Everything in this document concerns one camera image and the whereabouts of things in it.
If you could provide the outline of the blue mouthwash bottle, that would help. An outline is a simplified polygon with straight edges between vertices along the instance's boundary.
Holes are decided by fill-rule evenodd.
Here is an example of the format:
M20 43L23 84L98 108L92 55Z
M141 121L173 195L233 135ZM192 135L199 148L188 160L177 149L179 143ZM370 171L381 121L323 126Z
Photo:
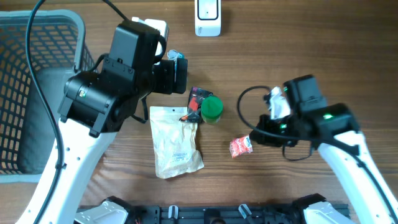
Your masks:
M174 60L176 61L178 58L185 58L184 54L181 52L178 52L176 50L169 50L167 52L167 58L169 60Z

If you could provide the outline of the black red packaged item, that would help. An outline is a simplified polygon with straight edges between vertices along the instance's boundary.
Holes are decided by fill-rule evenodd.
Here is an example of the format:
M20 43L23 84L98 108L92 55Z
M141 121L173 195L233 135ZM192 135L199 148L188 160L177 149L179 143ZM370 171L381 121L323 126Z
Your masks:
M205 98L212 95L213 93L208 90L193 86L188 98L187 114L182 116L179 121L186 123L201 123L203 121L201 118L201 104Z

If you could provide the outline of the red tissue pack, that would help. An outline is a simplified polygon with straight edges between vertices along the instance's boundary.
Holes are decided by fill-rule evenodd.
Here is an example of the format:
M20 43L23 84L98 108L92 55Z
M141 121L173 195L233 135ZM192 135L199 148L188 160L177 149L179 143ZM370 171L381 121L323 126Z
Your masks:
M229 144L229 151L232 158L238 157L242 154L252 153L253 148L249 135L232 140Z

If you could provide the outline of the green lid jar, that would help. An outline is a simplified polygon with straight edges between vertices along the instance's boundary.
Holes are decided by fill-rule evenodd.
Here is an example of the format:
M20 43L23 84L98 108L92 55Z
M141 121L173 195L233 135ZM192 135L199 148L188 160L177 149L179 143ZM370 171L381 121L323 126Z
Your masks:
M201 117L208 124L217 123L223 113L223 102L217 96L209 96L202 101Z

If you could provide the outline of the beige plastic pouch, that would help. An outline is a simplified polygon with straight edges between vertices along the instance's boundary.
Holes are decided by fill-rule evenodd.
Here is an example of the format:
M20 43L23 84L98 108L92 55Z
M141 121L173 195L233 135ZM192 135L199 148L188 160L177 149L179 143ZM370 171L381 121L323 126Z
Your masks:
M150 128L155 155L155 174L168 179L204 168L195 137L198 125L180 118L186 107L150 107Z

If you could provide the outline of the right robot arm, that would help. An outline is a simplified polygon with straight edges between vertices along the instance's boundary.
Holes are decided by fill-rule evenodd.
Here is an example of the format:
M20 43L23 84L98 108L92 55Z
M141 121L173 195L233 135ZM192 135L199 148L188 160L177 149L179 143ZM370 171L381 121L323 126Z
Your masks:
M387 185L366 144L354 114L343 103L328 104L316 78L305 75L265 87L263 114L251 128L250 138L285 150L300 141L310 144L330 166L361 223L397 223L397 199Z

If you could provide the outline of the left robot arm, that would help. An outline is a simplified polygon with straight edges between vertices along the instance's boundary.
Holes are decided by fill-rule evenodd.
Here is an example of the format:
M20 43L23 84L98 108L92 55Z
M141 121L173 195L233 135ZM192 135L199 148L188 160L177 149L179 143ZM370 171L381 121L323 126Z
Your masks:
M93 171L127 118L151 93L182 94L187 61L166 60L165 21L134 18L120 23L102 70L82 71L65 84L52 152L20 223L73 223Z

